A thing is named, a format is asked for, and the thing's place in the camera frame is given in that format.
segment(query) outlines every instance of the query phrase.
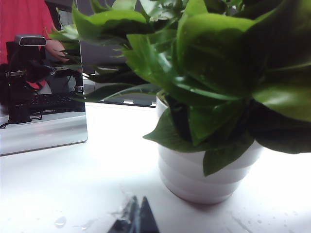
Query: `black object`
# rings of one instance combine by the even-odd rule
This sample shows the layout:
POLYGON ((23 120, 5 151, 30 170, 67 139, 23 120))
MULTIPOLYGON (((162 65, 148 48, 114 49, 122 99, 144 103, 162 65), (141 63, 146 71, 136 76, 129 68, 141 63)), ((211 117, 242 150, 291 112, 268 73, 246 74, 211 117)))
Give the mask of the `black object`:
POLYGON ((45 46, 47 41, 42 35, 18 34, 15 36, 15 43, 20 46, 45 46))
POLYGON ((146 197, 139 208, 133 196, 107 233, 160 233, 146 197))
POLYGON ((74 92, 34 95, 28 106, 30 113, 53 110, 52 113, 84 112, 84 103, 72 100, 74 92))
POLYGON ((31 121, 28 106, 26 104, 9 104, 8 111, 10 124, 19 124, 31 121))
POLYGON ((14 41, 6 42, 9 71, 25 70, 27 61, 41 61, 38 46, 20 46, 14 41))
POLYGON ((38 83, 47 80, 56 74, 54 67, 46 66, 38 61, 29 60, 26 62, 26 81, 30 83, 38 83))

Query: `desk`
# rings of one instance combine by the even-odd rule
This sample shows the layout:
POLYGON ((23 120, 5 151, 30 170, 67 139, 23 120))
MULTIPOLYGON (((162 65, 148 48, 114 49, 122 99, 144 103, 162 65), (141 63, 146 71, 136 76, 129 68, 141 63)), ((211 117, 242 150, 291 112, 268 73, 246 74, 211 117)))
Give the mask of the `desk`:
MULTIPOLYGON (((0 117, 8 122, 8 116, 0 117)), ((64 112, 43 115, 41 120, 9 124, 0 131, 0 155, 84 142, 86 113, 64 112)))
POLYGON ((264 150, 217 205, 172 194, 157 146, 141 137, 153 108, 86 106, 88 141, 1 157, 1 233, 105 233, 132 194, 147 196, 162 233, 310 233, 311 155, 264 150))

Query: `red shirt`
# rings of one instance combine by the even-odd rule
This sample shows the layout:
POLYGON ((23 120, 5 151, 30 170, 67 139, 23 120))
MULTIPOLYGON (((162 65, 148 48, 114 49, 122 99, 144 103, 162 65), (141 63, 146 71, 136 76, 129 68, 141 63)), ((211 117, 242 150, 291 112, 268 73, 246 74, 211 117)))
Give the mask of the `red shirt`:
POLYGON ((0 0, 0 64, 7 63, 6 42, 16 34, 47 33, 54 27, 44 0, 0 0))

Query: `person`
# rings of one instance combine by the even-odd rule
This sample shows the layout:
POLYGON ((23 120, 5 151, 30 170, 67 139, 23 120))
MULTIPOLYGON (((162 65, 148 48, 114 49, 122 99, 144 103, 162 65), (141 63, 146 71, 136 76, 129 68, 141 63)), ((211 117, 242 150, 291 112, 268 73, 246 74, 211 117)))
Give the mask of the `person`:
POLYGON ((14 41, 17 34, 43 35, 47 44, 45 49, 59 61, 66 62, 62 57, 63 45, 51 40, 49 33, 55 29, 51 14, 44 0, 0 0, 0 64, 7 63, 6 42, 14 41))

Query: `keyboard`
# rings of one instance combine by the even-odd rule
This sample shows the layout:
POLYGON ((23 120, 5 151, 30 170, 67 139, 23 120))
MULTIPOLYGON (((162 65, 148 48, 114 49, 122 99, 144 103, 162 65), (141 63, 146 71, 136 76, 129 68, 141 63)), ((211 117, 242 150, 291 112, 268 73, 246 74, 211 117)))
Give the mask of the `keyboard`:
POLYGON ((71 100, 73 92, 34 95, 29 104, 30 113, 52 110, 52 112, 83 112, 84 103, 71 100))

